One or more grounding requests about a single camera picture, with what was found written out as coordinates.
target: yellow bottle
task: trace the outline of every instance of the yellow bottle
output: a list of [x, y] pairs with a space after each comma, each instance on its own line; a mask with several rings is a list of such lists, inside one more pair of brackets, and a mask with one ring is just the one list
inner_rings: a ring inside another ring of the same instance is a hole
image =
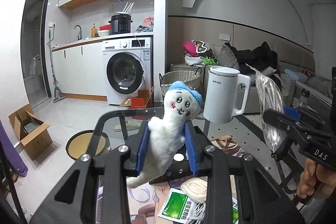
[[97, 35], [98, 35], [98, 32], [97, 32], [97, 28], [94, 23], [93, 28], [91, 29], [91, 38], [97, 37]]

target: wall switch plate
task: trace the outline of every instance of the wall switch plate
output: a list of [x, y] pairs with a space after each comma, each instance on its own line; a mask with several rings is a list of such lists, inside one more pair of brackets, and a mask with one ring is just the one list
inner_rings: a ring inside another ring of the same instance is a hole
[[220, 40], [225, 40], [225, 41], [230, 41], [231, 40], [231, 36], [228, 35], [228, 34], [220, 33], [219, 34], [219, 39]]

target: mop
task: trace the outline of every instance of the mop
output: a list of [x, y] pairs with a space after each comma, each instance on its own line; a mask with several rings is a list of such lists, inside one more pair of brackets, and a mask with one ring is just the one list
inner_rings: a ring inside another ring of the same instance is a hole
[[54, 90], [54, 97], [55, 97], [55, 99], [53, 100], [53, 103], [57, 103], [57, 102], [65, 99], [66, 97], [65, 96], [61, 96], [62, 92], [59, 89], [59, 87], [57, 86], [58, 81], [56, 80], [55, 71], [54, 71], [53, 51], [51, 50], [51, 41], [53, 41], [54, 38], [55, 38], [54, 37], [55, 24], [54, 24], [54, 27], [51, 27], [51, 28], [54, 28], [54, 30], [52, 32], [52, 39], [51, 39], [51, 31], [49, 30], [49, 42], [48, 42], [48, 46], [49, 46], [49, 52], [50, 52], [52, 77], [54, 79], [54, 85], [55, 85], [55, 90]]

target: clear plastic bag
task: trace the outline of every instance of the clear plastic bag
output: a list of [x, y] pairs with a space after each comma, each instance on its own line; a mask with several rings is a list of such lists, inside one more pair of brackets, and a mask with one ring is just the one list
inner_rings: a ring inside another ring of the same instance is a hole
[[281, 91], [279, 90], [275, 82], [271, 78], [263, 75], [255, 68], [252, 69], [255, 70], [256, 73], [255, 85], [257, 87], [259, 96], [261, 124], [264, 133], [265, 143], [273, 152], [275, 152], [276, 149], [283, 142], [286, 133], [279, 128], [273, 127], [265, 123], [263, 120], [263, 114], [264, 111], [268, 108], [272, 108], [276, 111], [283, 113], [285, 102], [282, 97]]

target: metal screw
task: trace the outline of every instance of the metal screw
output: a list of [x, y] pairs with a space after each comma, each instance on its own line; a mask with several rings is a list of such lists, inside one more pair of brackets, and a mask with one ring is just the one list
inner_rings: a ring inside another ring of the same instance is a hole
[[89, 154], [83, 154], [80, 157], [81, 161], [88, 161], [90, 158], [91, 156]]
[[243, 158], [246, 161], [252, 161], [253, 160], [253, 156], [251, 154], [249, 154], [249, 153], [244, 154]]
[[213, 151], [215, 151], [215, 147], [214, 147], [213, 145], [207, 145], [207, 146], [205, 147], [205, 150], [206, 150], [207, 152], [213, 152]]
[[121, 145], [118, 147], [119, 152], [126, 152], [128, 150], [128, 146], [127, 145]]

